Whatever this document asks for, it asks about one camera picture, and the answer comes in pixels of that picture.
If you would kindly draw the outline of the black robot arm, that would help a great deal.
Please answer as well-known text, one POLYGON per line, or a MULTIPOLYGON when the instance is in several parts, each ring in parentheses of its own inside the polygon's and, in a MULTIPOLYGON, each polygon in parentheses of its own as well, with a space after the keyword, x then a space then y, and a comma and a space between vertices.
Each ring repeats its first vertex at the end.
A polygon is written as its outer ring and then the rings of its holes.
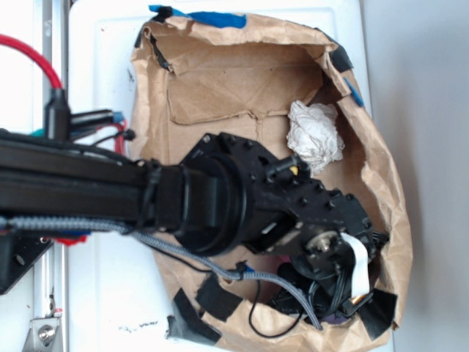
POLYGON ((171 166, 2 133, 1 230, 55 238, 132 233, 200 262, 237 246, 288 256, 302 281, 267 279, 312 320, 351 316, 373 295, 377 240, 358 199, 327 190, 299 156, 279 159, 227 133, 205 135, 171 166))

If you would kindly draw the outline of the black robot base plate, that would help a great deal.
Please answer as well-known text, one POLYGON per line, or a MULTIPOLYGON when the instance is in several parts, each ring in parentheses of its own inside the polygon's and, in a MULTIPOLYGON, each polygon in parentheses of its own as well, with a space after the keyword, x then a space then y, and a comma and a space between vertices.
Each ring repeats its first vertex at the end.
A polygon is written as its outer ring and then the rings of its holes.
POLYGON ((1 236, 1 295, 6 295, 52 247, 47 238, 1 236))

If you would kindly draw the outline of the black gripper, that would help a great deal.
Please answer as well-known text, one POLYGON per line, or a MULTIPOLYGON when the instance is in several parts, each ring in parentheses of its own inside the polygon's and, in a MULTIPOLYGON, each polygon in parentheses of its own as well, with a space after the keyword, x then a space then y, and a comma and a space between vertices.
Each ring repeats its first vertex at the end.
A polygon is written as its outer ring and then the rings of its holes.
POLYGON ((287 251, 278 275, 299 288, 320 320, 338 323, 357 315, 366 325, 388 324, 388 293, 375 287, 388 234, 366 224, 342 227, 298 222, 275 249, 287 251))

